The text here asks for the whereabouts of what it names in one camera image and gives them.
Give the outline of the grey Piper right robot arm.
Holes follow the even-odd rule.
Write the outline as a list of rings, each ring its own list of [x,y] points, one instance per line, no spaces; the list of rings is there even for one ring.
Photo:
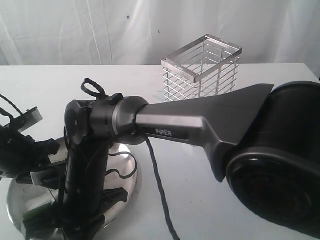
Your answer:
[[[126,202],[122,188],[104,189],[113,144],[159,138],[204,149],[217,181],[227,180],[257,216],[307,236],[320,236],[320,85],[256,84],[230,93],[150,104],[96,86],[91,100],[71,101],[64,114],[66,162],[31,173],[59,199],[23,216],[25,239],[61,229],[68,240],[91,240],[105,213]]]

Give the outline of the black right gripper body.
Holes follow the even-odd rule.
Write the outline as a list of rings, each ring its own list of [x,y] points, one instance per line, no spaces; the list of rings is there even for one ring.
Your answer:
[[[76,219],[102,215],[103,193],[110,142],[69,142],[62,209]]]

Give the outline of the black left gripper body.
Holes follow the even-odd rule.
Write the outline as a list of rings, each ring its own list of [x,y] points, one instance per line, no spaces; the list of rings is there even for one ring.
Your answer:
[[[0,177],[12,179],[36,167],[36,141],[16,130],[0,127]]]

